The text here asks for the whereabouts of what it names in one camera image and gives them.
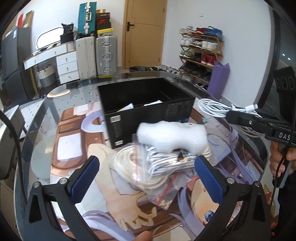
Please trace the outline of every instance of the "anime desk mat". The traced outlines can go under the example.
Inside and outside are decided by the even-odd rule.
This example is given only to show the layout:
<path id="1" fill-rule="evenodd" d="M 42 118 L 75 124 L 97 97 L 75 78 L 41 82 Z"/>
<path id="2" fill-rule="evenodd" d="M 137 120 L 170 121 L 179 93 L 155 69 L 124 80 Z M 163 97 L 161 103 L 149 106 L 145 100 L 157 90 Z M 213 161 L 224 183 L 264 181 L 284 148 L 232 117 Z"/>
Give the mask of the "anime desk mat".
<path id="1" fill-rule="evenodd" d="M 100 171 L 76 208 L 100 240 L 131 241 L 145 230 L 153 233 L 154 240 L 194 240 L 219 206 L 211 200 L 195 171 L 178 173 L 183 185 L 167 210 L 149 202 L 144 191 L 133 188 L 111 168 L 116 151 L 110 147 L 97 112 L 102 112 L 100 102 L 63 112 L 55 137 L 51 183 L 69 177 L 89 156 L 97 156 Z M 254 151 L 248 144 L 238 142 L 237 132 L 201 114 L 197 101 L 189 122 L 205 125 L 214 156 L 211 164 L 225 177 L 239 183 L 259 180 L 264 169 L 262 160 L 252 155 Z M 53 202 L 53 206 L 63 231 L 73 237 L 58 204 Z M 238 202 L 230 221 L 240 207 Z"/>

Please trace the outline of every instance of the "silver bolt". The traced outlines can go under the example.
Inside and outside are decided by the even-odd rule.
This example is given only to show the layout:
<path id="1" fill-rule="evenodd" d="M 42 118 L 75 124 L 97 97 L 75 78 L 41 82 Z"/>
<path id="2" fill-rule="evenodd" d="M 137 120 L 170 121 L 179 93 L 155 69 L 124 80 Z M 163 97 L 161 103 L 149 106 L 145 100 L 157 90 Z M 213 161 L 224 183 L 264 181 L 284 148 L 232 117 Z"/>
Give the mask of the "silver bolt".
<path id="1" fill-rule="evenodd" d="M 235 180 L 233 179 L 233 178 L 227 178 L 227 182 L 229 183 L 229 184 L 234 184 L 235 183 Z"/>
<path id="2" fill-rule="evenodd" d="M 37 187 L 39 187 L 39 185 L 40 185 L 40 182 L 35 182 L 35 183 L 33 184 L 33 187 L 34 187 L 34 188 L 37 188 Z"/>
<path id="3" fill-rule="evenodd" d="M 258 181 L 256 181 L 256 182 L 255 182 L 255 186 L 256 186 L 256 187 L 260 187 L 260 186 L 261 186 L 261 183 L 258 182 Z"/>
<path id="4" fill-rule="evenodd" d="M 59 181 L 59 183 L 60 183 L 60 184 L 66 184 L 67 181 L 68 181 L 67 178 L 62 178 L 62 179 Z"/>

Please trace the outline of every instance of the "blue gripper pad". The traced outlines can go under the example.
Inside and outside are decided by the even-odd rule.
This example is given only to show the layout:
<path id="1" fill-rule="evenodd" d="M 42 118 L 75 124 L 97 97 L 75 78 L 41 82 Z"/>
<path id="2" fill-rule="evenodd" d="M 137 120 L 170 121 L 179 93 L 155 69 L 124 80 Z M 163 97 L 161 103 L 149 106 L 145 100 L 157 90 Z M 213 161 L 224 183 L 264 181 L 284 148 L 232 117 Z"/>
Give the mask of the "blue gripper pad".
<path id="1" fill-rule="evenodd" d="M 212 201 L 221 205 L 224 200 L 224 190 L 214 175 L 216 170 L 204 156 L 198 156 L 195 159 L 194 168 L 203 185 L 207 189 Z"/>
<path id="2" fill-rule="evenodd" d="M 99 169 L 99 159 L 95 156 L 91 156 L 80 169 L 75 170 L 76 173 L 74 172 L 71 175 L 68 185 L 70 185 L 72 204 L 80 203 L 82 201 Z"/>

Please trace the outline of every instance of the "purple bag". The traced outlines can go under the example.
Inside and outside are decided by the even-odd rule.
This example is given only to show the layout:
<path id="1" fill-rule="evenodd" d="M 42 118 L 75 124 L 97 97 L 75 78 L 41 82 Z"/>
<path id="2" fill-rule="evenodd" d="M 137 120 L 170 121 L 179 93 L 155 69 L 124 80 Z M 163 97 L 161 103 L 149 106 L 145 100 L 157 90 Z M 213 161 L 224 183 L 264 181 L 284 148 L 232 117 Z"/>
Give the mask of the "purple bag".
<path id="1" fill-rule="evenodd" d="M 229 64 L 223 65 L 217 61 L 212 72 L 207 93 L 219 100 L 227 83 L 229 73 Z"/>

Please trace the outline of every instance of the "open black box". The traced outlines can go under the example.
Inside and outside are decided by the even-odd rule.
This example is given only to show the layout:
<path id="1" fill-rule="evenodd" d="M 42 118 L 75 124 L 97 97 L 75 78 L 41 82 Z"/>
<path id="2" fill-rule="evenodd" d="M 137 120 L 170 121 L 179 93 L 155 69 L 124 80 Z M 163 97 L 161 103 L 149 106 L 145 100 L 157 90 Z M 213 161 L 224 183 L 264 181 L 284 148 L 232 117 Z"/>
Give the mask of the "open black box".
<path id="1" fill-rule="evenodd" d="M 141 122 L 187 122 L 195 100 L 163 78 L 118 82 L 98 90 L 113 149 L 131 142 Z M 163 103 L 143 106 L 157 100 Z M 133 109 L 118 112 L 131 103 Z"/>

